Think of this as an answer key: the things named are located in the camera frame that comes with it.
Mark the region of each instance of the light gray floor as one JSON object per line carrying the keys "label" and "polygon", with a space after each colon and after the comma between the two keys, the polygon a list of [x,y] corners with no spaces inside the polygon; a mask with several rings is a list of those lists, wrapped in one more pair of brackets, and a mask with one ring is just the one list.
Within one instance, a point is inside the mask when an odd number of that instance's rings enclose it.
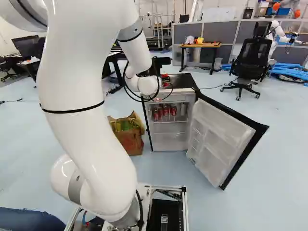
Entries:
{"label": "light gray floor", "polygon": [[[178,70],[171,65],[163,68],[170,74]],[[200,88],[234,79],[227,73],[210,76],[204,70],[187,71]],[[5,86],[0,89],[0,100],[37,100],[33,86],[31,78]],[[308,88],[271,78],[255,90],[261,92],[259,100],[244,91],[239,102],[237,90],[203,90],[270,126],[224,192],[210,185],[185,152],[151,153],[147,136],[143,137],[143,156],[132,159],[140,182],[187,186],[192,231],[307,230]],[[143,118],[141,104],[124,90],[107,96],[104,107],[115,118],[128,116],[132,110]],[[75,206],[54,193],[49,182],[51,165],[62,153],[39,103],[0,105],[0,206],[45,210],[66,222]]]}

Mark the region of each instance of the red soda can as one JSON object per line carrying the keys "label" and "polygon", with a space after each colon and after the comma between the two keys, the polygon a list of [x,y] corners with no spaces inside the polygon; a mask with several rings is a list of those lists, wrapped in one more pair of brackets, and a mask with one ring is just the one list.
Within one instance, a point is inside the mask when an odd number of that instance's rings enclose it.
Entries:
{"label": "red soda can", "polygon": [[173,104],[171,108],[171,115],[176,116],[177,115],[177,105]]}
{"label": "red soda can", "polygon": [[163,106],[163,115],[164,116],[168,116],[169,115],[169,106],[166,103]]}
{"label": "red soda can", "polygon": [[163,107],[162,107],[162,105],[159,105],[159,107],[158,107],[158,117],[159,117],[159,119],[162,118],[163,114],[164,114]]}
{"label": "red soda can", "polygon": [[153,109],[153,118],[154,118],[154,121],[159,120],[159,114],[158,114],[158,109],[157,109],[157,107],[155,107],[155,108]]}

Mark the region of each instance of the gray partition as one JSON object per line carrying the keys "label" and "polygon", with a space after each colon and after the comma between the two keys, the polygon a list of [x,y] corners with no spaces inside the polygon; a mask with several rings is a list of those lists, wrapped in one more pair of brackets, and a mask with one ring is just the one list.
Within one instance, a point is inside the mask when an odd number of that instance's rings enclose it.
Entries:
{"label": "gray partition", "polygon": [[256,22],[267,23],[268,21],[241,21],[235,43],[243,43],[245,39],[252,38]]}
{"label": "gray partition", "polygon": [[182,44],[186,38],[191,36],[200,37],[202,34],[202,23],[174,25],[173,28],[173,44]]}
{"label": "gray partition", "polygon": [[[202,36],[205,41],[220,41],[223,45],[217,50],[217,57],[223,58],[225,64],[230,57],[235,58],[236,45],[242,45],[243,41],[252,38],[256,22],[266,23],[271,19],[240,19],[228,22],[211,23],[183,23],[174,24],[173,30],[173,65],[180,65],[181,49],[178,47],[185,42],[187,36]],[[308,42],[308,21],[306,19],[279,19],[283,27],[295,25],[302,33],[297,40]],[[295,44],[289,54],[286,54],[284,46],[278,46],[273,54],[278,62],[304,64],[308,55],[308,45]],[[204,66],[211,59],[210,49],[190,49],[185,53],[184,59],[187,65]]]}
{"label": "gray partition", "polygon": [[205,41],[233,43],[238,21],[204,23],[203,38]]}
{"label": "gray partition", "polygon": [[308,55],[307,48],[291,47],[289,53],[286,54],[285,47],[277,47],[272,58],[279,63],[303,64]]}

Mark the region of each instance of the mini fridge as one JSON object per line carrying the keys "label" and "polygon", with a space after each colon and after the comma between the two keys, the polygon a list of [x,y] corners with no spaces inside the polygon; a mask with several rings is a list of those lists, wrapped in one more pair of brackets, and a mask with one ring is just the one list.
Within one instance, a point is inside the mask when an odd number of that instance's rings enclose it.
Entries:
{"label": "mini fridge", "polygon": [[143,96],[151,148],[187,151],[209,182],[225,189],[269,127],[202,94],[190,74],[170,77],[173,87],[150,101]]}

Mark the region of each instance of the table leg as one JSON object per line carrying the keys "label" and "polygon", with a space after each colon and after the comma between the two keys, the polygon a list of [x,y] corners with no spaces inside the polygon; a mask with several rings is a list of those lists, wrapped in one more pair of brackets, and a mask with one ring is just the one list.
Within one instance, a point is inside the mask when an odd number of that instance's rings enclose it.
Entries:
{"label": "table leg", "polygon": [[184,51],[185,51],[185,48],[182,48],[182,53],[181,53],[181,69],[180,69],[180,72],[182,72],[186,65],[184,65]]}
{"label": "table leg", "polygon": [[27,65],[25,65],[25,67],[26,67],[26,70],[27,70],[28,74],[30,75],[30,77],[34,80],[34,82],[37,82],[37,77],[34,73],[33,66],[31,64],[27,64]]}
{"label": "table leg", "polygon": [[114,60],[112,63],[114,64],[114,67],[115,67],[115,71],[116,71],[115,73],[116,73],[117,81],[119,82],[120,86],[123,86],[122,75],[121,75],[119,65],[117,64],[117,60]]}
{"label": "table leg", "polygon": [[214,54],[213,54],[212,69],[210,71],[210,75],[212,75],[214,71],[214,64],[215,64],[216,53],[217,53],[217,48],[213,48],[213,49],[214,49]]}

